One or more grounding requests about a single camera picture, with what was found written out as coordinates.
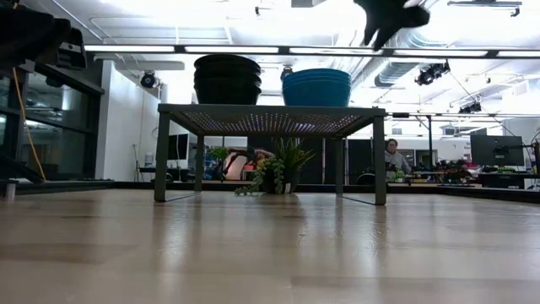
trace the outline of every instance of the stacked black bowls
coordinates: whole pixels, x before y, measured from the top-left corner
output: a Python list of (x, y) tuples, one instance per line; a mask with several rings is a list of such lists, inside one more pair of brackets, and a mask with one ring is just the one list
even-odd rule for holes
[(195, 61), (195, 92), (202, 105), (255, 105), (261, 67), (245, 57), (217, 54)]

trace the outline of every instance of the computer monitor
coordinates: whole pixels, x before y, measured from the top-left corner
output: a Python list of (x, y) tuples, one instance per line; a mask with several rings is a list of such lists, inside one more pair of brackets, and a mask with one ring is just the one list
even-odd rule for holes
[(521, 136), (471, 135), (472, 162), (483, 166), (523, 166)]
[(169, 154), (168, 160), (186, 160), (188, 134), (177, 134), (169, 136)]

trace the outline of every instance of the person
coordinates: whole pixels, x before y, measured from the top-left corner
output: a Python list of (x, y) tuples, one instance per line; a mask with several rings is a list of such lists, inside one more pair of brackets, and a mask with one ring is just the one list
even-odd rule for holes
[(389, 139), (388, 145), (385, 151), (385, 161), (396, 166), (397, 169), (402, 170), (405, 174), (411, 173), (411, 167), (408, 165), (407, 160), (403, 155), (397, 152), (397, 140)]
[(272, 152), (268, 152), (265, 149), (255, 149), (255, 161), (257, 165), (261, 164), (265, 159), (269, 159), (270, 157), (274, 157)]

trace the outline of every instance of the blue bowl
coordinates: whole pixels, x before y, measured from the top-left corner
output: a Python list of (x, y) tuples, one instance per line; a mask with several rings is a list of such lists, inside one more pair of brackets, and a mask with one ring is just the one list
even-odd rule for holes
[(286, 106), (347, 107), (350, 95), (347, 83), (331, 80), (307, 81), (283, 89)]
[(283, 89), (288, 88), (289, 86), (293, 84), (300, 84), (306, 81), (328, 80), (328, 81), (335, 81), (335, 82), (347, 84), (349, 86), (351, 84), (350, 79), (344, 79), (337, 76), (306, 76), (306, 77), (291, 79), (289, 81), (285, 81), (285, 79), (283, 80), (283, 84), (282, 84)]
[(343, 79), (344, 81), (350, 81), (351, 76), (344, 71), (336, 70), (333, 68), (312, 68), (306, 69), (303, 71), (295, 72), (285, 76), (283, 82), (289, 82), (291, 80), (301, 79), (304, 77), (313, 77), (313, 76), (328, 76)]

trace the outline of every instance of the woman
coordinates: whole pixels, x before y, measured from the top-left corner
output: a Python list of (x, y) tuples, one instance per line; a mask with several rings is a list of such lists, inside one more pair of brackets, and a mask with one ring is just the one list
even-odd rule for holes
[(397, 140), (388, 139), (388, 145), (385, 151), (385, 162), (391, 163), (396, 166), (397, 169), (402, 170), (405, 174), (411, 173), (411, 167), (408, 165), (407, 160), (403, 155), (397, 152)]

